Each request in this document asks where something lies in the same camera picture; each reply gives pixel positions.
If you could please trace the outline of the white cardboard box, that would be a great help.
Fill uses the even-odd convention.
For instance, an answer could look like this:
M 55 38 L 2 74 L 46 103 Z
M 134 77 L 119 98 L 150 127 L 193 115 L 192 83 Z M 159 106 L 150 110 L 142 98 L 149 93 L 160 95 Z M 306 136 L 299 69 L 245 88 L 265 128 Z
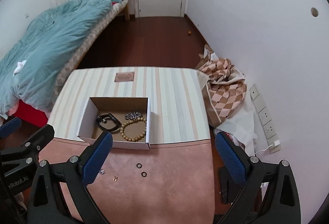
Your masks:
M 104 131 L 113 147 L 150 150 L 151 107 L 148 97 L 90 97 L 77 137 L 93 144 Z

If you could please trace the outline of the bed with patterned mattress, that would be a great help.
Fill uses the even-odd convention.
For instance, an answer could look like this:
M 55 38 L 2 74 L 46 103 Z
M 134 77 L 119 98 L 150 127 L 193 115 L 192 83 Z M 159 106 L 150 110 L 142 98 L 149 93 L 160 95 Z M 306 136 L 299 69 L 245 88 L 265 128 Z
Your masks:
M 58 7 L 62 3 L 65 3 L 70 0 L 55 0 L 56 6 Z M 75 54 L 69 60 L 69 63 L 65 65 L 65 67 L 61 70 L 60 74 L 57 77 L 57 85 L 60 88 L 59 94 L 62 91 L 67 79 L 69 78 L 70 74 L 75 70 L 84 56 L 86 55 L 89 48 L 93 45 L 95 40 L 101 34 L 101 32 L 109 25 L 109 23 L 118 16 L 121 12 L 128 8 L 129 0 L 124 1 L 121 5 L 115 4 L 113 5 L 114 11 L 110 12 L 103 20 L 101 20 L 96 27 L 92 29 L 90 35 L 87 36 L 86 40 L 84 40 L 82 46 L 75 52 Z M 32 106 L 25 104 L 23 101 L 18 103 L 18 106 L 15 108 L 14 113 L 10 116 L 18 116 L 25 121 L 33 123 L 37 126 L 43 126 L 47 118 L 49 117 L 51 112 L 48 114 L 33 108 Z

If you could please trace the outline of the round wall hole cover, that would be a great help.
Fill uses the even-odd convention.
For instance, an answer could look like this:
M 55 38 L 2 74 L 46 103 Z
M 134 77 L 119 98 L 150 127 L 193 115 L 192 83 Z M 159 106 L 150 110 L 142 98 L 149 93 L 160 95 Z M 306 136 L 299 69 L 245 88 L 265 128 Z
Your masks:
M 315 18 L 318 17 L 319 16 L 318 10 L 316 8 L 312 7 L 311 8 L 311 15 Z

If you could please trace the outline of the brown checkered cloth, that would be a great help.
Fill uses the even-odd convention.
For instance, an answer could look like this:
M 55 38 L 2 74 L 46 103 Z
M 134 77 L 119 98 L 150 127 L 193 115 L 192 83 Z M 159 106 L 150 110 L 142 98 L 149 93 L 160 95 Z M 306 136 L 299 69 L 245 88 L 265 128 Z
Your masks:
M 254 109 L 245 76 L 228 58 L 219 58 L 208 44 L 196 66 L 201 83 L 206 114 L 214 132 L 226 131 L 245 145 L 244 151 L 255 154 L 257 139 Z

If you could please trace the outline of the black box on floor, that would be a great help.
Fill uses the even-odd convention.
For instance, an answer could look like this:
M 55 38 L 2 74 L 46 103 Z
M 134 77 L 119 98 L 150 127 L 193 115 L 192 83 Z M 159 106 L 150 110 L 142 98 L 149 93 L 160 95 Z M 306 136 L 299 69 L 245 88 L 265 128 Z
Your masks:
M 219 179 L 223 204 L 233 203 L 242 189 L 241 185 L 233 181 L 226 167 L 219 168 Z

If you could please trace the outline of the white charger plug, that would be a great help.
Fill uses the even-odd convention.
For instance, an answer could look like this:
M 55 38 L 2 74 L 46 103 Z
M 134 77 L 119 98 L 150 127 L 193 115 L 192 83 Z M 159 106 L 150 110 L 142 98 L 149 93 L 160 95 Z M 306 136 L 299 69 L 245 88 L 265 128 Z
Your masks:
M 273 146 L 274 147 L 277 147 L 279 144 L 280 144 L 280 141 L 279 140 L 276 140 L 276 141 L 274 141 Z

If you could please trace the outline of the white crumpled tissue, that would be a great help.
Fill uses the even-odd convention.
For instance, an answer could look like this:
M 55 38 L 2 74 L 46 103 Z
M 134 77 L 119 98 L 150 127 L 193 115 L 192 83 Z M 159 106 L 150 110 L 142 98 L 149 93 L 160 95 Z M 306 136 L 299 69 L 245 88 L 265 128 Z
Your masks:
M 23 60 L 23 61 L 19 61 L 17 62 L 17 66 L 13 71 L 13 76 L 15 76 L 16 74 L 20 73 L 22 71 L 22 69 L 24 68 L 25 64 L 27 63 L 27 60 Z

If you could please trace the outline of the white wall socket strip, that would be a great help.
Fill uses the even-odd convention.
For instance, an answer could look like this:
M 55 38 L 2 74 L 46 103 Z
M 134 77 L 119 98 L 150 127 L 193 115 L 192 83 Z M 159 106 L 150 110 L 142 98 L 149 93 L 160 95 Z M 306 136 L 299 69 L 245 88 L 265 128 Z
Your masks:
M 273 146 L 274 141 L 279 140 L 273 118 L 269 112 L 269 109 L 264 101 L 264 98 L 256 84 L 253 84 L 249 90 L 251 100 L 253 102 L 255 111 L 259 118 L 260 124 L 262 126 L 264 136 L 268 146 L 264 150 L 259 150 L 259 152 L 268 152 L 273 154 L 281 150 L 280 144 L 277 147 Z

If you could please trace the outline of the black smart band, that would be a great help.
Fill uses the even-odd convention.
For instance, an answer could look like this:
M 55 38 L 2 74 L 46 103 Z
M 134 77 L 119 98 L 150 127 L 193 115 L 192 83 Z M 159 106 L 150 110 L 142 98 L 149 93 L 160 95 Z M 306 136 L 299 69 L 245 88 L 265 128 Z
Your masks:
M 122 127 L 121 122 L 111 113 L 98 115 L 95 123 L 102 131 L 108 131 L 110 133 Z

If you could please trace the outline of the red white plastic bag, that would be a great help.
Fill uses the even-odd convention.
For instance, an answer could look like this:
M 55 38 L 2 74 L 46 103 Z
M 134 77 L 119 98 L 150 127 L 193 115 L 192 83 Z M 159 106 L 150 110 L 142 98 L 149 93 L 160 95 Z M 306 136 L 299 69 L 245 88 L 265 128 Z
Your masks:
M 234 135 L 224 131 L 224 134 L 238 147 L 241 147 L 243 150 L 245 149 L 245 145 L 241 143 Z

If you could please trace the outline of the teal duvet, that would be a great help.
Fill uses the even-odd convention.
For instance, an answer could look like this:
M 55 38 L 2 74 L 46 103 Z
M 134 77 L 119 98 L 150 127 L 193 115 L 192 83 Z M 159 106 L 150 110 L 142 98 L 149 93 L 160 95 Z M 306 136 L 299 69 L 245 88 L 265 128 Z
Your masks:
M 113 5 L 126 0 L 70 0 L 37 16 L 23 37 L 1 60 L 1 117 L 7 119 L 20 101 L 51 112 L 60 88 L 57 77 L 92 29 Z M 27 60 L 13 76 L 17 62 Z

